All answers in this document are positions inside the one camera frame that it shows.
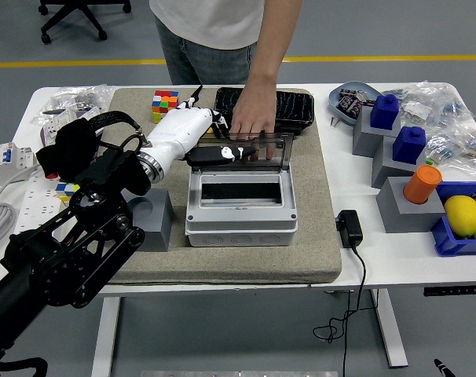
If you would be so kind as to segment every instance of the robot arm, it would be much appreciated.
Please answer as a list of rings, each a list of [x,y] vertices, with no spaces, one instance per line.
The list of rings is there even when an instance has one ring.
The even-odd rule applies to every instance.
[[[228,132],[219,113],[193,107],[200,90],[168,112],[147,139],[128,115],[109,112],[89,123],[85,119],[69,123],[57,134],[55,145],[38,152],[46,176],[59,174],[81,189],[56,217],[9,238],[1,260],[8,274],[0,281],[0,359],[46,305],[87,305],[142,245],[144,231],[133,226],[133,215],[121,195],[123,189],[144,195],[151,183],[165,177],[174,159],[185,158],[210,127],[214,132]],[[120,146],[96,138],[96,130],[119,121],[135,128],[135,135]],[[123,151],[132,138],[139,140],[139,148]],[[108,149],[90,165],[97,145]],[[204,163],[208,156],[232,161],[254,152],[253,148],[224,147],[217,151],[218,158],[204,153],[195,161]],[[69,234],[62,241],[53,238],[53,231],[71,218],[77,222]],[[113,242],[107,251],[106,242]],[[38,369],[36,375],[46,375],[42,359],[0,362],[0,371],[29,367]]]

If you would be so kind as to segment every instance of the rubik's cube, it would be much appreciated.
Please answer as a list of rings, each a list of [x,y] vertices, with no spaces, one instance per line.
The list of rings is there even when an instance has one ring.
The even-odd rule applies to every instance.
[[[165,114],[177,106],[178,92],[157,90],[152,98],[152,118],[154,119],[154,123],[158,124]]]
[[[76,183],[59,183],[57,188],[55,188],[57,195],[65,205],[68,205],[68,201],[71,199],[71,196],[74,195],[74,192],[78,190],[79,185]]]

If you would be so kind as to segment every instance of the table leg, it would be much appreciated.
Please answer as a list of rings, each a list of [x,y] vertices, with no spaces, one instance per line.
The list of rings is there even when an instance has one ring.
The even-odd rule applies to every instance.
[[[385,343],[386,356],[390,368],[403,368],[408,366],[408,359],[405,356],[404,345],[402,344],[401,333],[398,331],[395,320],[394,308],[390,301],[387,289],[379,289],[379,304],[377,302],[378,290],[372,289],[374,305],[378,306],[378,315],[381,335]]]
[[[111,374],[120,304],[120,297],[104,298],[91,377],[109,377]]]

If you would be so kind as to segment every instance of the gray bowl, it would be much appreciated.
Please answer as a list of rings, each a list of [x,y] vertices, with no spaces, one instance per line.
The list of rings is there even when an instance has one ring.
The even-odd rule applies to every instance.
[[[378,90],[360,81],[346,82],[342,84],[341,86],[338,86],[337,88],[335,88],[329,93],[329,104],[330,104],[331,112],[338,118],[342,119],[345,123],[350,124],[351,126],[353,126],[357,122],[357,120],[350,118],[344,112],[336,108],[336,106],[339,103],[339,91],[341,89],[360,90],[361,92],[365,93],[366,97],[370,101],[375,101],[376,98],[381,95],[381,93]]]

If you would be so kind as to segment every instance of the yellow floor line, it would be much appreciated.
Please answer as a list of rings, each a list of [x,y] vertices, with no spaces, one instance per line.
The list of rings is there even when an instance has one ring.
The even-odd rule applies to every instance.
[[[284,63],[323,63],[358,61],[440,61],[476,60],[476,55],[375,55],[334,57],[285,57]],[[0,61],[0,68],[85,67],[104,65],[165,65],[164,59]]]

